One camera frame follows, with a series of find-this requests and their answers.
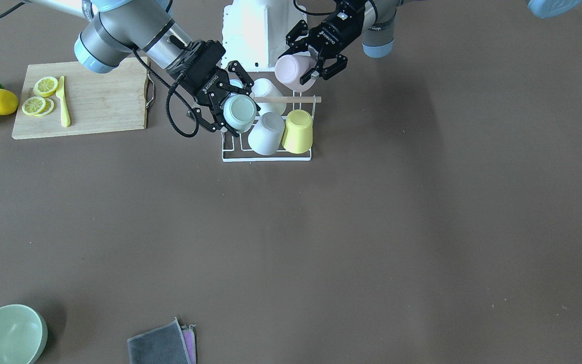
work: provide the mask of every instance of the yellow knife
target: yellow knife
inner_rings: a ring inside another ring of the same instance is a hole
[[[64,76],[60,76],[58,80],[58,89],[55,90],[55,95],[60,99],[60,121],[62,126],[67,127],[71,125],[71,117],[69,109],[67,109],[67,97],[64,95]]]

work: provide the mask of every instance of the robotiq logo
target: robotiq logo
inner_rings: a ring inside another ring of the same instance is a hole
[[[217,76],[217,74],[215,74],[215,76],[213,76],[210,81],[208,81],[208,83],[206,83],[206,85],[204,86],[203,89],[201,89],[204,93],[208,93],[208,89],[210,89],[210,86],[214,85],[215,81],[217,81],[217,78],[219,78],[219,76]]]
[[[323,35],[323,37],[325,37],[325,39],[327,39],[329,41],[329,43],[335,44],[335,40],[333,40],[332,37],[330,37],[329,35],[327,35],[325,33],[325,30],[321,30],[320,33],[318,33],[318,35]]]

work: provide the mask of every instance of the wooden cutting board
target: wooden cutting board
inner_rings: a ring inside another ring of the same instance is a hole
[[[149,64],[148,58],[143,61]],[[146,128],[148,71],[135,58],[123,60],[116,69],[105,74],[89,71],[79,62],[28,65],[19,105],[35,96],[33,86],[45,76],[65,77],[71,126],[62,127],[60,100],[53,95],[49,99],[55,102],[55,110],[44,117],[28,116],[21,108],[17,110],[12,129],[14,139]]]

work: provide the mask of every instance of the dish rack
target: dish rack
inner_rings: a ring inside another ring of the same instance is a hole
[[[316,104],[322,102],[322,97],[313,96],[303,96],[302,93],[293,93],[293,96],[281,96],[281,97],[254,97],[256,102],[285,102],[291,104],[291,110],[303,109],[305,111],[311,112],[311,118],[314,120],[314,115],[316,115]],[[259,116],[255,118],[255,122],[259,121]],[[248,131],[241,133],[239,138],[233,138],[233,136],[226,137],[226,132],[221,134],[221,159],[224,162],[263,162],[263,161],[310,161],[312,157],[312,148],[303,154],[293,154],[287,152],[284,148],[280,146],[275,153],[272,155],[261,155],[257,154],[249,146],[249,133],[253,129],[253,126]]]

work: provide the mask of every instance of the bowl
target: bowl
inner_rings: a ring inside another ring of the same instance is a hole
[[[46,322],[23,304],[0,307],[0,364],[31,364],[46,346]]]

